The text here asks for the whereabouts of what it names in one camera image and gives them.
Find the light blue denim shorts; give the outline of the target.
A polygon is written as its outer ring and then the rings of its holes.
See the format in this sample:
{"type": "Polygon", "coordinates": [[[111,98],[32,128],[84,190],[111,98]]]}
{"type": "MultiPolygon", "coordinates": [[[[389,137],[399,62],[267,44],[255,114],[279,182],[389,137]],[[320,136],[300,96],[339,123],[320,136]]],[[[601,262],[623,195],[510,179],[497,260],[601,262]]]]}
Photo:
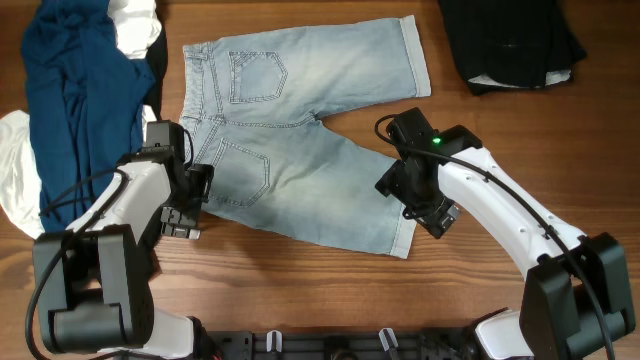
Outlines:
{"type": "Polygon", "coordinates": [[[416,224],[376,182],[392,159],[327,116],[427,97],[413,16],[187,45],[181,125],[214,169],[204,210],[317,245],[406,258],[416,224]]]}

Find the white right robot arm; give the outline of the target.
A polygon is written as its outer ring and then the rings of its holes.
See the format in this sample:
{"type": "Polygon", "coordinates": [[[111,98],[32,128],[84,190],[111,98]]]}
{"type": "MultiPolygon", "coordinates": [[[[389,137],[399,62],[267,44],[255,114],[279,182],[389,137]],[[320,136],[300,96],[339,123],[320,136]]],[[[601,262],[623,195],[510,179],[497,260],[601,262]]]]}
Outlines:
{"type": "Polygon", "coordinates": [[[636,327],[623,247],[587,236],[510,178],[467,128],[439,132],[399,119],[377,136],[400,156],[377,183],[435,238],[462,209],[508,253],[525,280],[520,309],[419,336],[424,359],[583,359],[636,327]]]}

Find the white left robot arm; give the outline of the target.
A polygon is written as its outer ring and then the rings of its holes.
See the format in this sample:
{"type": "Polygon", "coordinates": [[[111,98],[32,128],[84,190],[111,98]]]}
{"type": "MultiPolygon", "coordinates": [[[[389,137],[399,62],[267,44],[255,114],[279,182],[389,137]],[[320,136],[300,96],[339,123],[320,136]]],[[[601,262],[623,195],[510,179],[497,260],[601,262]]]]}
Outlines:
{"type": "Polygon", "coordinates": [[[128,154],[109,173],[84,215],[34,244],[36,287],[25,319],[32,356],[221,358],[198,319],[155,308],[149,288],[159,238],[194,236],[213,167],[185,166],[162,148],[128,154]]]}

